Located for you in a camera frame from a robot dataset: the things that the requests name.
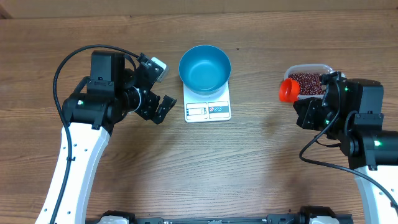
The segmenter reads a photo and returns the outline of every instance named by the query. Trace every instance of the wood grain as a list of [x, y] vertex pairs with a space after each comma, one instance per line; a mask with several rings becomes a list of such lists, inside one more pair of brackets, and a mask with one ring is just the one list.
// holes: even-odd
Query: wood grain
[[0, 0], [16, 19], [86, 16], [395, 9], [397, 0]]
[[[170, 74], [154, 86], [177, 99], [156, 126], [128, 116], [99, 163], [88, 217], [107, 210], [138, 217], [240, 217], [330, 206], [364, 223], [353, 176], [306, 164], [298, 153], [315, 134], [295, 125], [277, 92], [292, 65], [325, 63], [350, 78], [384, 85], [384, 129], [398, 129], [398, 11], [264, 12], [0, 21], [0, 223], [33, 223], [45, 200], [60, 144], [53, 74], [71, 51], [117, 45], [156, 56]], [[213, 44], [231, 59], [232, 120], [187, 124], [178, 62]], [[90, 53], [63, 68], [63, 101], [90, 73]], [[307, 157], [347, 166], [338, 149]]]

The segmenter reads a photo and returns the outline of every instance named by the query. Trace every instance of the wooden table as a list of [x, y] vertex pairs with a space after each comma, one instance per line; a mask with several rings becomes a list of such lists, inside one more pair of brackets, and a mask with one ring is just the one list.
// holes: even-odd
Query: wooden table
[[[88, 217], [107, 210], [138, 217], [240, 217], [329, 206], [364, 223], [351, 174], [302, 162], [316, 134], [296, 126], [277, 92], [292, 65], [325, 63], [384, 85], [384, 129], [398, 129], [398, 10], [267, 12], [0, 21], [0, 222], [33, 223], [49, 189], [62, 124], [53, 75], [71, 51], [110, 44], [170, 66], [153, 91], [178, 99], [164, 123], [137, 115], [118, 124], [99, 163]], [[230, 57], [232, 120], [187, 124], [178, 62], [212, 44]], [[90, 74], [91, 51], [73, 57], [60, 101]], [[339, 149], [307, 157], [347, 166]]]

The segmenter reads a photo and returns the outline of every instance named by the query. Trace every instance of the blue bowl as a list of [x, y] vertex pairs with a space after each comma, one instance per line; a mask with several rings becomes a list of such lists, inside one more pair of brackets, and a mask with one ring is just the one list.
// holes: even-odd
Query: blue bowl
[[209, 95], [228, 82], [231, 62], [219, 48], [200, 45], [182, 56], [178, 70], [182, 82], [189, 89], [201, 95]]

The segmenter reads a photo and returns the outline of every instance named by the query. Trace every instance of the orange cup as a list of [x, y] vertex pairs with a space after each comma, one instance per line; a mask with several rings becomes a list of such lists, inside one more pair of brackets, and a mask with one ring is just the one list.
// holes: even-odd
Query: orange cup
[[279, 100], [287, 103], [294, 103], [298, 100], [300, 85], [296, 80], [286, 78], [279, 88]]

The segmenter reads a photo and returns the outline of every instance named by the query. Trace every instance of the white scale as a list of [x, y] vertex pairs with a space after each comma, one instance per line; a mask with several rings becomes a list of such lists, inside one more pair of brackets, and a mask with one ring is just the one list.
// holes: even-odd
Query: white scale
[[184, 114], [188, 123], [229, 121], [231, 101], [228, 82], [216, 93], [199, 95], [184, 85]]

